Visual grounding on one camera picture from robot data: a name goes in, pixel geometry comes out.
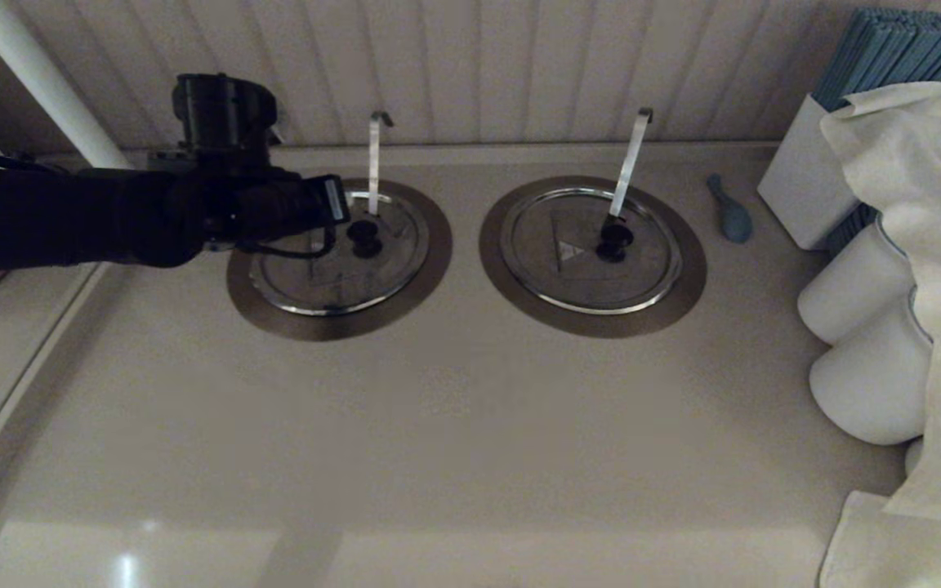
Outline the bronze round well collar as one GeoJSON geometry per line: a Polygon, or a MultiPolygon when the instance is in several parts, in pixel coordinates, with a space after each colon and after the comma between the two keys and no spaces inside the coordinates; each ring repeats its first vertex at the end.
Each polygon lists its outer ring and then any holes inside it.
{"type": "Polygon", "coordinates": [[[531,189],[556,187],[559,185],[586,184],[615,189],[616,183],[598,177],[565,176],[545,178],[516,187],[499,198],[486,213],[479,235],[479,253],[483,269],[493,286],[511,302],[516,309],[526,313],[539,323],[563,332],[582,337],[620,339],[643,336],[664,330],[686,317],[702,299],[708,278],[708,261],[701,239],[695,234],[687,220],[675,208],[653,194],[631,187],[628,194],[642,200],[667,222],[683,249],[682,275],[673,290],[656,305],[630,315],[595,316],[583,315],[549,305],[525,290],[502,261],[499,237],[502,216],[508,212],[515,196],[523,196],[531,189]]]}
{"type": "MultiPolygon", "coordinates": [[[[365,179],[347,180],[344,183],[347,198],[350,191],[368,190],[365,179]]],[[[447,217],[439,205],[410,186],[393,181],[381,181],[380,193],[397,193],[410,198],[425,213],[430,227],[430,244],[426,263],[411,283],[395,296],[381,304],[370,306],[350,315],[309,317],[296,315],[275,308],[265,300],[251,282],[249,271],[252,256],[265,253],[268,256],[285,258],[318,258],[326,256],[335,246],[336,229],[315,229],[310,232],[283,238],[265,247],[264,251],[235,251],[227,268],[227,284],[233,305],[249,323],[280,337],[302,341],[329,341],[359,337],[382,327],[416,309],[440,285],[451,260],[453,234],[447,217]]]]}

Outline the blue straws bundle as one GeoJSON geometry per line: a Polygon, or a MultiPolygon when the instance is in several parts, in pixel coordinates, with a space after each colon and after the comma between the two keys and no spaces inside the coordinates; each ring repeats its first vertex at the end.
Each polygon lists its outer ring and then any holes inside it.
{"type": "Polygon", "coordinates": [[[941,12],[860,7],[809,94],[827,112],[897,83],[941,82],[941,12]]]}

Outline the long white round pole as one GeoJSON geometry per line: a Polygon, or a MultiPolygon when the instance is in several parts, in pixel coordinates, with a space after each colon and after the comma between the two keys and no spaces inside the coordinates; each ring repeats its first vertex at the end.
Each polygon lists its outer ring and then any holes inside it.
{"type": "Polygon", "coordinates": [[[0,0],[0,59],[87,163],[109,170],[133,170],[133,163],[109,138],[7,0],[0,0]]]}

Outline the white jar with blue rim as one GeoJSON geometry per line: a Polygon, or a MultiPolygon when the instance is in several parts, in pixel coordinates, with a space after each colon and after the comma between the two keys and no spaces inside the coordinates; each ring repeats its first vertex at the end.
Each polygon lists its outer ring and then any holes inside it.
{"type": "Polygon", "coordinates": [[[925,432],[934,340],[917,317],[916,298],[912,287],[811,365],[814,401],[853,438],[891,446],[925,432]]]}
{"type": "Polygon", "coordinates": [[[803,287],[796,309],[811,334],[833,345],[914,286],[908,254],[877,215],[803,287]]]}

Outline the white rectangular holder box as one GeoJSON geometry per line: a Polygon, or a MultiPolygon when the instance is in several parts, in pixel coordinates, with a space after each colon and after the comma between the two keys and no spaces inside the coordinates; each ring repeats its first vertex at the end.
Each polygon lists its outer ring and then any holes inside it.
{"type": "Polygon", "coordinates": [[[825,249],[830,232],[859,205],[822,132],[827,115],[812,96],[803,99],[758,185],[762,200],[806,251],[825,249]]]}

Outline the small blue spoon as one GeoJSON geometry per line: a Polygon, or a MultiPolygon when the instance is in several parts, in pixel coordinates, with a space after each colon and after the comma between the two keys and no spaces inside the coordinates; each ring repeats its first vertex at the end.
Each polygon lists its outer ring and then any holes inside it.
{"type": "Polygon", "coordinates": [[[713,172],[706,179],[706,186],[718,207],[720,230],[729,242],[746,244],[753,237],[753,219],[750,212],[730,197],[722,186],[720,174],[713,172]]]}

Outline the hinged steel lid black knob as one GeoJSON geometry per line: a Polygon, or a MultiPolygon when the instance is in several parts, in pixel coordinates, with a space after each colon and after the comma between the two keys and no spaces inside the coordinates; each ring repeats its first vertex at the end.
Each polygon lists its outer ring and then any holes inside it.
{"type": "Polygon", "coordinates": [[[549,305],[583,315],[630,315],[673,290],[684,256],[675,231],[642,198],[586,184],[531,189],[502,216],[502,261],[549,305]]]}
{"type": "Polygon", "coordinates": [[[421,272],[430,244],[425,213],[397,193],[348,194],[351,222],[336,229],[335,246],[318,258],[255,253],[249,276],[275,308],[309,317],[350,315],[387,301],[421,272]]]}

